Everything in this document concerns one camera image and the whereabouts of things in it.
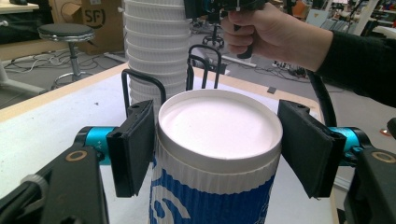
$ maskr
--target white cup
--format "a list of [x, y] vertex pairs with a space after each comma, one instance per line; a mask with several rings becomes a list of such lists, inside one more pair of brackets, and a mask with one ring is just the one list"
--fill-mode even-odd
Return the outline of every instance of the white cup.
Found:
[[150, 223], [264, 222], [282, 138], [271, 110], [231, 91], [186, 91], [158, 120]]

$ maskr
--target stool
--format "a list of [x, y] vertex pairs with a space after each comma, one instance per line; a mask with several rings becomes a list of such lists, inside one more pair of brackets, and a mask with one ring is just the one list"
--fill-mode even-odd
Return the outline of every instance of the stool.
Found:
[[[64, 74], [54, 81], [52, 89], [59, 88], [69, 83], [78, 81], [82, 75], [92, 75], [91, 73], [81, 72], [78, 66], [77, 54], [74, 46], [77, 42], [89, 41], [95, 37], [93, 29], [87, 25], [73, 24], [73, 23], [56, 23], [46, 24], [37, 28], [37, 31], [42, 39], [51, 41], [64, 41], [69, 45], [70, 62], [72, 64], [72, 73]], [[65, 77], [71, 77], [69, 82], [62, 82], [60, 80]]]
[[213, 26], [214, 28], [212, 35], [205, 36], [204, 39], [202, 40], [202, 44], [207, 45], [209, 42], [212, 42], [213, 47], [218, 45], [216, 49], [222, 49], [224, 48], [224, 40], [223, 38], [218, 36], [218, 26], [216, 24], [214, 24]]

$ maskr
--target stack of white cups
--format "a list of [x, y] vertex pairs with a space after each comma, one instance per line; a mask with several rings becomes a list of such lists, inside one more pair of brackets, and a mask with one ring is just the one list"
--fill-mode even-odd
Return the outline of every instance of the stack of white cups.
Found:
[[[186, 90], [190, 20], [184, 0], [124, 0], [129, 67], [157, 78], [166, 99]], [[131, 77], [132, 104], [153, 99], [157, 118], [161, 107], [158, 88]]]

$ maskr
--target chair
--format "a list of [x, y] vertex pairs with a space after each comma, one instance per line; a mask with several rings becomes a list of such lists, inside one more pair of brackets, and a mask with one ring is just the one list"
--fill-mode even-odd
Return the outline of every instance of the chair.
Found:
[[[71, 82], [82, 79], [83, 75], [91, 75], [91, 73], [81, 72], [78, 66], [78, 57], [74, 49], [77, 42], [89, 41], [94, 38], [94, 31], [91, 27], [74, 23], [56, 23], [46, 24], [37, 28], [42, 39], [51, 41], [67, 42], [70, 50], [70, 62], [72, 64], [72, 73], [64, 74], [55, 79], [52, 89], [56, 89], [67, 85]], [[61, 82], [62, 79], [71, 77], [71, 81]]]

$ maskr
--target black handle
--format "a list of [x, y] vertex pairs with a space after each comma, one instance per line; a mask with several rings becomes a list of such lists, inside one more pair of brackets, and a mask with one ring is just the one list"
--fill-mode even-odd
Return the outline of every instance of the black handle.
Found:
[[[233, 26], [233, 30], [234, 31], [238, 31], [240, 28], [241, 28], [241, 26], [238, 26], [238, 25], [234, 25]], [[247, 51], [245, 51], [244, 53], [236, 55], [236, 57], [238, 59], [248, 59], [248, 58], [251, 58], [252, 54], [253, 54], [253, 44], [247, 46]]]

